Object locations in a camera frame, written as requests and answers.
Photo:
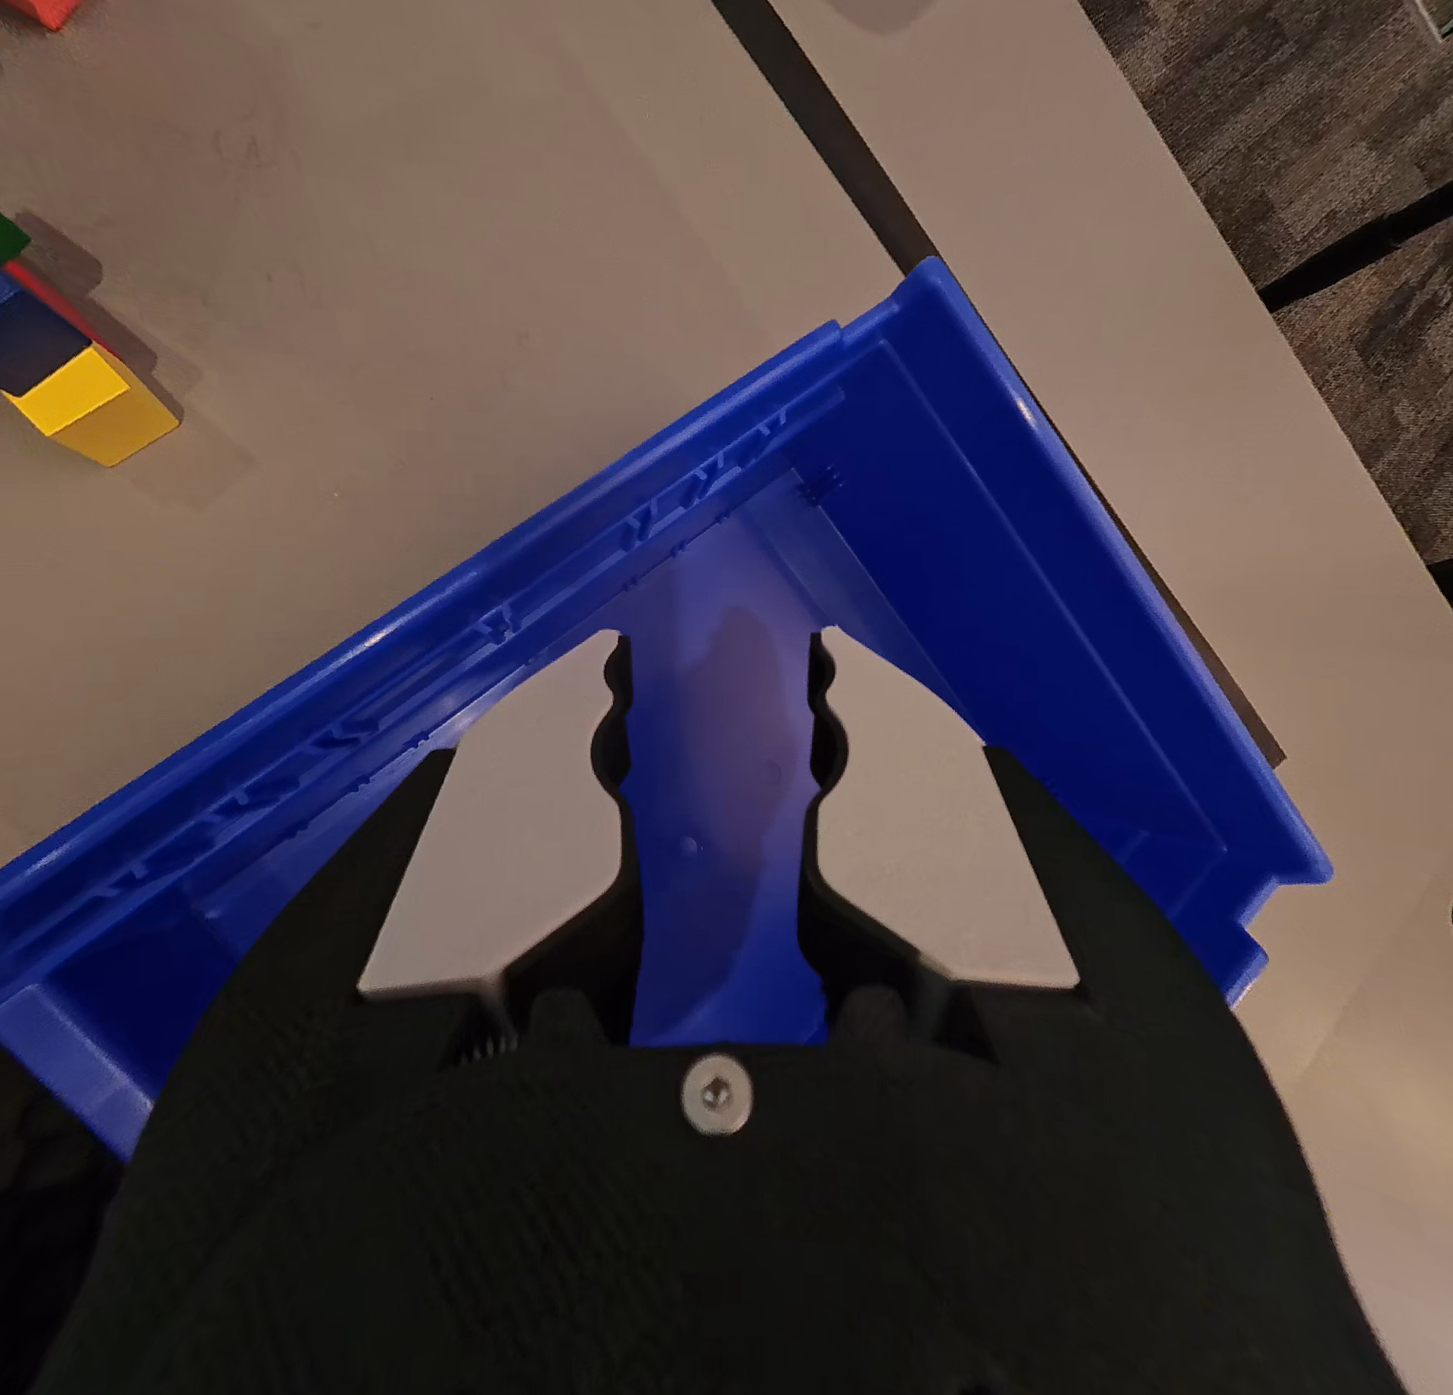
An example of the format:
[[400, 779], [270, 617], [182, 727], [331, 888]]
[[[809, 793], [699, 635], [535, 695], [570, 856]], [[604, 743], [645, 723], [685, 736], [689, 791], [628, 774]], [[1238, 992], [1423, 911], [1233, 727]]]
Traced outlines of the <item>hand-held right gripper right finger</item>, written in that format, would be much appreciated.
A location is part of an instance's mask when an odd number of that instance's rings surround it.
[[808, 706], [801, 952], [827, 1021], [859, 992], [911, 1021], [975, 1021], [970, 984], [1072, 992], [980, 735], [841, 627], [809, 635]]

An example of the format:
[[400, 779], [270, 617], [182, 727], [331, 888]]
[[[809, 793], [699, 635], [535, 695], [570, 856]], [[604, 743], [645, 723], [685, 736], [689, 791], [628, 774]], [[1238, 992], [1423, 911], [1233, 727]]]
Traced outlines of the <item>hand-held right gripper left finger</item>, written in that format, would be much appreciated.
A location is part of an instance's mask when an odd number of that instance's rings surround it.
[[578, 992], [632, 1021], [640, 856], [628, 751], [632, 643], [597, 633], [496, 695], [445, 756], [445, 779], [361, 976], [362, 998], [474, 992], [528, 1021]]

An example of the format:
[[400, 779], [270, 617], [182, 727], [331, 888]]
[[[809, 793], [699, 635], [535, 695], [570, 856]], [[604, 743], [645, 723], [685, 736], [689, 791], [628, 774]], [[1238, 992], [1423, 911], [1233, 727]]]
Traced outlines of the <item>blue plastic bin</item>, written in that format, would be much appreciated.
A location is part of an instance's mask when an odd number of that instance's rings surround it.
[[368, 811], [597, 633], [632, 644], [632, 1043], [823, 1043], [798, 951], [809, 635], [1011, 751], [1225, 1003], [1328, 856], [1113, 512], [922, 261], [13, 856], [6, 1052], [119, 1159], [240, 952]]

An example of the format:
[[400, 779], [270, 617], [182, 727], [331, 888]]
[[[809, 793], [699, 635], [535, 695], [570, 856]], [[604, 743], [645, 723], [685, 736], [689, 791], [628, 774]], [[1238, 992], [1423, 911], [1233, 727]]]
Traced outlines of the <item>yellow wooden cube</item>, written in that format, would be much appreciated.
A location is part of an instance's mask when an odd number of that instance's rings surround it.
[[6, 401], [58, 445], [119, 464], [182, 423], [182, 415], [100, 342]]

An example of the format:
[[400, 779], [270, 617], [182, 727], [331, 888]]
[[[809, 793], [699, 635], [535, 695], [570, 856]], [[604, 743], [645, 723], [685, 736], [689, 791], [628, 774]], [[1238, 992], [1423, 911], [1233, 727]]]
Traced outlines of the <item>red wooden cube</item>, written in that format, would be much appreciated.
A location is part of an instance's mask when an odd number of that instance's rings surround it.
[[109, 334], [97, 334], [97, 321], [41, 273], [29, 273], [23, 261], [6, 261], [0, 267], [8, 283], [18, 283], [29, 295], [41, 295], [50, 312], [60, 312], [79, 334], [85, 334], [97, 351], [119, 352]]

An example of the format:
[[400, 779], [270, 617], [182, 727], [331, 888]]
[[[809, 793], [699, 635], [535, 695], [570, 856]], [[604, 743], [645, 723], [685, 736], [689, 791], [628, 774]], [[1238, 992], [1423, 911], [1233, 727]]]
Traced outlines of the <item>blue wooden cube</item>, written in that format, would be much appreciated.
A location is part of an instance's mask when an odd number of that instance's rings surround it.
[[8, 291], [0, 304], [0, 388], [6, 397], [37, 388], [84, 351], [92, 351], [92, 334], [60, 317], [50, 304], [29, 291]]

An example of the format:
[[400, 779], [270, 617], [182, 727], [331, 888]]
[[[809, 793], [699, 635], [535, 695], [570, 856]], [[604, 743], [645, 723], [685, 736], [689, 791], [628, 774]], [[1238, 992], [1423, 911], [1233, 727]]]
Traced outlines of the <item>black stand foot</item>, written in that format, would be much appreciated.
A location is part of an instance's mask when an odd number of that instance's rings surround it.
[[1374, 216], [1354, 224], [1352, 236], [1328, 242], [1325, 251], [1305, 258], [1285, 275], [1261, 283], [1259, 295], [1266, 312], [1285, 312], [1374, 261], [1419, 242], [1423, 230], [1441, 224], [1453, 216], [1453, 184], [1435, 184], [1419, 193], [1413, 204]]

